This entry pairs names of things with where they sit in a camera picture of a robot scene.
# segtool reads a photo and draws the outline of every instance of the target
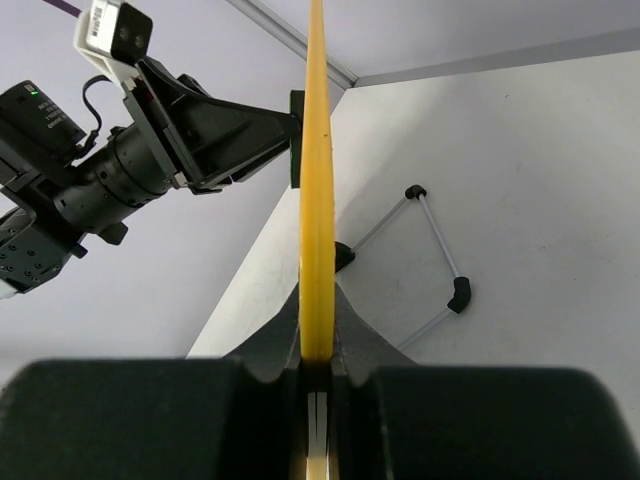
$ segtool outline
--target purple cable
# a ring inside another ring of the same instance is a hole
[[[43,0],[43,1],[45,3],[48,3],[49,5],[52,5],[62,10],[63,12],[68,13],[69,15],[73,15],[76,18],[80,16],[80,9],[77,7],[74,7],[70,3],[65,2],[64,0]]]

